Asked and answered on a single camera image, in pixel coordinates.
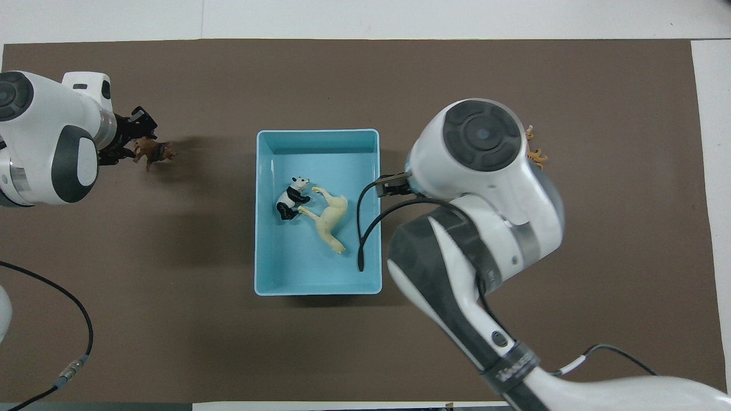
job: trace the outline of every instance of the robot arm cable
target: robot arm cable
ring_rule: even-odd
[[[360,196],[358,196],[357,205],[355,206],[355,227],[358,231],[359,243],[363,238],[361,236],[362,232],[360,229],[360,204],[363,202],[363,198],[366,196],[368,190],[372,189],[373,187],[377,187],[376,190],[379,197],[383,197],[385,195],[413,194],[411,189],[409,188],[408,183],[406,182],[406,179],[410,175],[410,173],[384,174],[383,176],[380,176],[377,180],[372,181],[371,183],[368,183],[368,185],[363,187],[363,190],[360,191]]]
[[[15,407],[11,408],[9,411],[16,411],[20,410],[27,405],[38,401],[39,399],[42,399],[49,394],[51,394],[54,391],[57,391],[61,389],[64,385],[66,385],[80,370],[83,364],[88,359],[89,354],[91,353],[91,347],[94,344],[94,328],[91,326],[91,318],[89,318],[88,312],[86,311],[86,308],[84,305],[79,301],[78,298],[76,298],[73,294],[71,294],[68,290],[63,288],[62,286],[56,284],[55,282],[52,282],[51,280],[40,276],[39,274],[34,273],[33,271],[26,270],[25,268],[18,267],[17,265],[13,265],[10,263],[6,263],[4,261],[0,261],[0,265],[6,268],[10,268],[11,270],[15,270],[19,273],[25,274],[27,276],[33,277],[37,279],[38,281],[44,282],[45,284],[50,285],[51,287],[57,289],[59,292],[61,292],[63,295],[68,297],[71,301],[76,304],[76,306],[81,311],[81,314],[84,316],[84,320],[86,321],[86,327],[88,329],[88,343],[86,345],[86,351],[84,352],[84,355],[82,355],[80,358],[78,358],[76,361],[71,362],[61,373],[61,375],[58,377],[55,383],[53,383],[53,387],[45,391],[44,393],[38,394],[37,396],[28,399],[25,402],[22,402]]]
[[[456,205],[452,203],[448,203],[444,200],[438,200],[436,198],[428,198],[428,197],[417,197],[412,198],[411,200],[403,201],[402,203],[396,204],[390,208],[388,208],[386,211],[382,212],[381,214],[376,217],[373,222],[368,226],[368,228],[365,230],[365,233],[363,234],[363,237],[359,238],[360,244],[358,246],[358,270],[363,271],[363,266],[365,265],[364,259],[363,259],[363,246],[366,244],[366,240],[368,240],[368,236],[371,234],[371,231],[373,231],[374,228],[376,228],[376,225],[381,222],[388,214],[391,214],[392,212],[398,210],[399,208],[412,206],[414,204],[422,204],[422,203],[429,203],[429,204],[437,204],[439,206],[444,206],[448,209],[450,209],[453,213],[459,215],[464,222],[468,225],[471,225],[475,230],[477,230],[477,227],[474,224],[474,221],[472,221],[472,218],[470,218],[467,213],[464,212],[461,208],[457,207]]]
[[[644,369],[649,374],[651,374],[651,375],[658,375],[650,367],[646,366],[642,361],[636,359],[635,357],[631,356],[630,354],[627,354],[623,350],[621,350],[621,349],[619,349],[617,347],[614,347],[612,345],[609,345],[609,344],[595,344],[595,345],[592,345],[586,351],[584,351],[584,353],[582,355],[580,355],[578,358],[576,358],[575,360],[573,360],[571,363],[569,363],[566,366],[560,368],[559,370],[554,371],[554,372],[551,372],[549,374],[551,374],[553,376],[556,376],[556,377],[560,377],[561,375],[568,374],[571,371],[573,371],[576,368],[578,368],[584,362],[584,360],[587,359],[588,356],[590,356],[595,351],[600,350],[600,349],[604,349],[604,350],[609,350],[609,351],[616,352],[617,354],[619,354],[619,355],[625,357],[626,359],[630,360],[631,362],[637,364],[640,368]]]
[[[488,313],[488,315],[493,318],[495,323],[497,323],[497,325],[499,325],[500,328],[502,328],[503,331],[505,331],[505,333],[508,336],[510,336],[510,338],[514,339],[515,337],[512,336],[512,333],[510,333],[510,331],[507,329],[505,324],[503,324],[502,321],[500,321],[498,319],[498,316],[496,316],[495,313],[493,312],[493,310],[490,308],[490,304],[488,304],[488,300],[485,297],[485,295],[487,295],[488,291],[485,289],[484,281],[481,278],[479,278],[478,276],[476,276],[474,280],[477,283],[477,295],[480,297],[480,303],[482,303],[482,309],[484,309],[485,312]]]

